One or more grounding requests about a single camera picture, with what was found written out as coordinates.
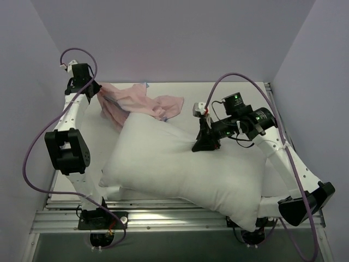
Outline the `white pillow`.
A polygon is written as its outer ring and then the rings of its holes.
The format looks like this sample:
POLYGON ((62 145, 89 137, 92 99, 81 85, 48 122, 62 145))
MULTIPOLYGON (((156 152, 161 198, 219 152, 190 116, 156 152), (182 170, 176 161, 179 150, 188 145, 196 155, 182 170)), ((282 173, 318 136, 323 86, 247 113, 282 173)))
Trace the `white pillow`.
POLYGON ((254 231, 266 158, 231 142, 192 152, 194 135, 155 118, 132 113, 102 169, 100 186, 181 198, 254 231))

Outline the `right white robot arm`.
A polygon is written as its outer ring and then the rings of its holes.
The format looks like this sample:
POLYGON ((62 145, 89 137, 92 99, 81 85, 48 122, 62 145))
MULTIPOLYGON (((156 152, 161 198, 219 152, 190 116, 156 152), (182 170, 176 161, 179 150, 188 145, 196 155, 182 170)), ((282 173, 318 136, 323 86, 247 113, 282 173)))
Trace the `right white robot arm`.
POLYGON ((334 186, 322 182, 307 168, 282 138, 271 111, 253 110, 251 105, 244 104, 240 93, 225 97, 221 103, 228 117, 216 122, 204 102, 194 104, 192 114, 199 119, 200 129, 192 151, 218 150, 221 139, 236 139, 244 134, 269 160, 289 193, 288 196, 263 197, 260 209, 249 206, 243 210, 243 221, 255 225, 262 217, 275 216, 296 227, 323 208, 335 193, 334 186))

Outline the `blue and pink printed pillowcase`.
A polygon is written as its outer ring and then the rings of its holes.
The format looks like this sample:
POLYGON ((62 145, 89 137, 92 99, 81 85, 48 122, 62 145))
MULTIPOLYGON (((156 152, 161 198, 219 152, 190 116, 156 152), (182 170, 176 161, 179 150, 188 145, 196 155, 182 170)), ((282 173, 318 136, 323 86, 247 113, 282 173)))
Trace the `blue and pink printed pillowcase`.
POLYGON ((101 89, 97 93, 101 115, 120 131, 133 112, 149 115, 163 122, 181 113, 184 104, 183 97, 150 98, 147 96, 147 90, 146 83, 134 84, 121 90, 110 83, 102 82, 101 89))

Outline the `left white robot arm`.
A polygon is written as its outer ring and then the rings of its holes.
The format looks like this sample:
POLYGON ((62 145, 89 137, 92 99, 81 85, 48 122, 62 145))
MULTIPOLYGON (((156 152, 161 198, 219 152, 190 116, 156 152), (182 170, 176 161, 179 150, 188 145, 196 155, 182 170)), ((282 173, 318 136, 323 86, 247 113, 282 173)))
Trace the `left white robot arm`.
POLYGON ((91 67, 87 63, 73 60, 68 64, 66 71, 71 78, 64 92, 64 114, 53 131, 45 134, 44 140, 53 167, 68 178, 76 192, 84 195, 80 197, 82 208, 80 219, 84 222, 90 221, 96 228, 103 229, 109 225, 110 215, 88 201, 90 198, 99 205, 106 206, 88 172, 91 154, 79 130, 85 111, 101 86, 93 81, 81 94, 77 95, 78 91, 92 78, 91 67))

